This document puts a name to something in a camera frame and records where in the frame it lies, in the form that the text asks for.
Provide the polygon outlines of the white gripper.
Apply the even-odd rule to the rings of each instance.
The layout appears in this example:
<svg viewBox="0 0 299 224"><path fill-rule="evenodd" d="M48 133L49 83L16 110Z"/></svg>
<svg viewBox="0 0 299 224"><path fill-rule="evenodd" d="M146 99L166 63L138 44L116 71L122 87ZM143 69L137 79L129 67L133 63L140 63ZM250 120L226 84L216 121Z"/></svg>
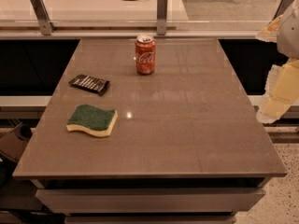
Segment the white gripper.
<svg viewBox="0 0 299 224"><path fill-rule="evenodd" d="M263 42L277 42L278 51L299 58L299 0L294 0L283 15L269 22L255 36ZM282 66L272 65L264 87L256 119L269 124L279 120L299 99L299 60Z"/></svg>

